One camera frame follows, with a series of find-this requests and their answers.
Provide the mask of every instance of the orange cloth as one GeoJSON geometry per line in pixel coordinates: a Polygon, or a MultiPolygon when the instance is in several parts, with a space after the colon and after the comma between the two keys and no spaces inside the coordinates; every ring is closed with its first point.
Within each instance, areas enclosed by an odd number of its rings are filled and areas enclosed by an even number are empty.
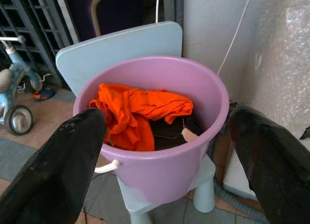
{"type": "Polygon", "coordinates": [[[171,124],[177,116],[191,115],[190,99],[166,91],[143,91],[118,84],[100,84],[97,99],[90,108],[99,108],[107,116],[105,142],[133,151],[153,151],[154,137],[148,119],[165,118],[171,124]]]}

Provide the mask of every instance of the white wall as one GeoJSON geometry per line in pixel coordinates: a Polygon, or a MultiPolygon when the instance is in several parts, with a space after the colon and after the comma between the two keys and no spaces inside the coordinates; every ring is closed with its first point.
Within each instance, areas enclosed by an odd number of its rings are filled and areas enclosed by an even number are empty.
{"type": "MultiPolygon", "coordinates": [[[[184,56],[217,72],[247,0],[184,0],[184,56]]],[[[230,99],[238,99],[255,32],[251,0],[232,51],[220,73],[230,99]]]]}

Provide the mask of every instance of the bucket handle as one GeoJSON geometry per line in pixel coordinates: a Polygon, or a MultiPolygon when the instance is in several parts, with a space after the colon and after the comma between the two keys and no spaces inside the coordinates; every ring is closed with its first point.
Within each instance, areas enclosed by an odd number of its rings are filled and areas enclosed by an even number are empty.
{"type": "Polygon", "coordinates": [[[117,160],[113,160],[111,163],[103,166],[103,167],[96,167],[95,173],[102,174],[110,171],[116,170],[120,166],[120,162],[117,160]]]}

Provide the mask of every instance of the bubble wrap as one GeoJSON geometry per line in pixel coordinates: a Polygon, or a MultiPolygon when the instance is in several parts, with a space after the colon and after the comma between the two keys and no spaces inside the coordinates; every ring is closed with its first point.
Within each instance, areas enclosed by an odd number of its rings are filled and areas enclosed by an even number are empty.
{"type": "MultiPolygon", "coordinates": [[[[254,0],[258,29],[241,99],[296,138],[310,126],[310,0],[254,0]]],[[[310,140],[302,140],[310,150],[310,140]]]]}

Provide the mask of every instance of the bucket rim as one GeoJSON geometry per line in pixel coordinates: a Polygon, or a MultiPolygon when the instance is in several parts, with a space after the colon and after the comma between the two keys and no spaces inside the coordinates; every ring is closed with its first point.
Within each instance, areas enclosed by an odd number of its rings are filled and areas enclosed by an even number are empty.
{"type": "Polygon", "coordinates": [[[73,106],[73,115],[78,114],[79,112],[82,111],[80,109],[79,104],[81,103],[81,97],[83,94],[88,90],[88,88],[92,85],[92,82],[102,76],[102,74],[107,73],[110,70],[113,70],[115,67],[122,66],[127,63],[133,63],[136,61],[141,61],[141,60],[156,60],[156,59],[165,59],[165,60],[177,60],[177,61],[182,61],[187,64],[192,64],[199,70],[203,70],[204,73],[207,73],[208,76],[210,76],[214,81],[215,84],[218,86],[220,94],[221,94],[221,109],[219,111],[219,114],[217,118],[215,119],[214,123],[202,134],[200,135],[197,139],[192,140],[188,143],[182,144],[177,147],[173,147],[170,149],[165,149],[165,150],[158,150],[158,151],[129,151],[129,150],[122,150],[115,148],[113,146],[103,144],[101,148],[101,154],[106,155],[109,154],[112,157],[115,157],[116,159],[121,159],[121,158],[126,158],[127,160],[133,159],[133,160],[156,160],[158,158],[169,158],[172,156],[176,156],[179,154],[184,153],[185,151],[189,151],[193,148],[196,148],[198,146],[201,146],[203,144],[208,144],[214,137],[215,135],[220,131],[222,128],[228,114],[229,110],[229,96],[227,89],[225,85],[223,84],[222,80],[219,78],[218,75],[216,75],[211,69],[208,67],[193,61],[191,59],[187,58],[182,58],[182,57],[175,57],[175,56],[144,56],[144,57],[137,57],[134,59],[126,60],[121,63],[115,64],[113,66],[110,66],[109,68],[105,69],[95,77],[93,77],[90,81],[87,82],[87,84],[83,87],[83,89],[80,91],[78,94],[74,106],[73,106]]]}

